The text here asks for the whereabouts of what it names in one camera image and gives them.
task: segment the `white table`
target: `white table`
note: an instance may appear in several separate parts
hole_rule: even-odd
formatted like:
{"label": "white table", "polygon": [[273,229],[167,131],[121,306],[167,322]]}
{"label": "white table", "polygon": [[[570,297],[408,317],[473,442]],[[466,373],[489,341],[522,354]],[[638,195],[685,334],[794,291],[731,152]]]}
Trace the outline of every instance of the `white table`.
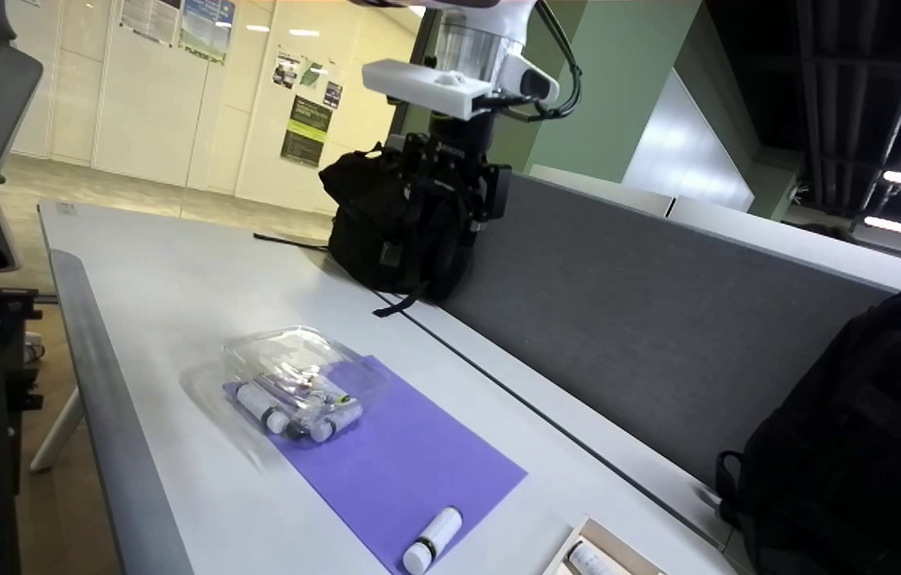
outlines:
{"label": "white table", "polygon": [[411,319],[375,319],[385,300],[323,251],[83,203],[41,203],[41,224],[127,571],[385,571],[294,467],[254,467],[182,389],[225,338],[288,326],[378,354],[528,469],[435,575],[539,571],[585,517],[671,575],[735,571],[720,546]]}

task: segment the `white cap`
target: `white cap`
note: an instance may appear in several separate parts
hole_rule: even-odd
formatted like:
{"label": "white cap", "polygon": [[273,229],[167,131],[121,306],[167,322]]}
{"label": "white cap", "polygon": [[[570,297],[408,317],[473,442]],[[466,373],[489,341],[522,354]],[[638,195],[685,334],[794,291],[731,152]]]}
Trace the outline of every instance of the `white cap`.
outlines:
{"label": "white cap", "polygon": [[399,560],[406,566],[408,575],[422,575],[433,566],[433,550],[416,544],[406,550],[406,557]]}

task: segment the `floor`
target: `floor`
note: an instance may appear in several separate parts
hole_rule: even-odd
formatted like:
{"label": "floor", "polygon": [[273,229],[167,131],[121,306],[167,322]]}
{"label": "floor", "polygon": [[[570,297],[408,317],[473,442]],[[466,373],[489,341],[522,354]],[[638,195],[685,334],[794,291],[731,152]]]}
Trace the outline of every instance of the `floor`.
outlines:
{"label": "floor", "polygon": [[[329,233],[325,216],[294,215],[192,189],[105,175],[64,164],[14,155],[4,171],[6,185],[0,189],[0,209],[18,267],[0,275],[0,286],[36,286],[40,292],[55,292],[36,209],[36,203],[47,198],[207,219],[290,235],[305,244],[325,244]],[[74,389],[74,368],[64,341],[60,308],[55,302],[45,302],[41,319],[32,322],[28,333],[40,333],[45,341],[45,361],[40,369],[45,407],[26,415],[23,464],[32,461],[57,407]],[[87,429],[71,438],[66,449],[60,453],[50,474],[32,477],[23,469],[23,491],[17,507],[26,575],[121,571]]]}

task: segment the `black bag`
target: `black bag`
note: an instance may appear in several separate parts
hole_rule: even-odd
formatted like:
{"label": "black bag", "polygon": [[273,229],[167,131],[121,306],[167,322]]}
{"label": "black bag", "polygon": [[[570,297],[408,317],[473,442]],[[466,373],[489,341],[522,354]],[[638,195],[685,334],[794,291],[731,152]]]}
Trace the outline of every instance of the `black bag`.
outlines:
{"label": "black bag", "polygon": [[334,258],[364,286],[406,292],[378,317],[453,291],[476,238],[469,195],[438,185],[397,150],[346,152],[319,179],[339,203]]}
{"label": "black bag", "polygon": [[760,575],[901,575],[901,292],[720,458],[717,489]]}

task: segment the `purple mat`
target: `purple mat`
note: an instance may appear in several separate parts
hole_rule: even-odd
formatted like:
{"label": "purple mat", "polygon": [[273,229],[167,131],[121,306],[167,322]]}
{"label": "purple mat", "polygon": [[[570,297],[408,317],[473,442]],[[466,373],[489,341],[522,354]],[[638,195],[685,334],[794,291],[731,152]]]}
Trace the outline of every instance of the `purple mat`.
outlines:
{"label": "purple mat", "polygon": [[335,364],[329,379],[364,401],[364,417],[323,448],[285,438],[276,448],[387,571],[404,571],[399,557],[440,507],[464,515],[457,544],[524,479],[378,356]]}

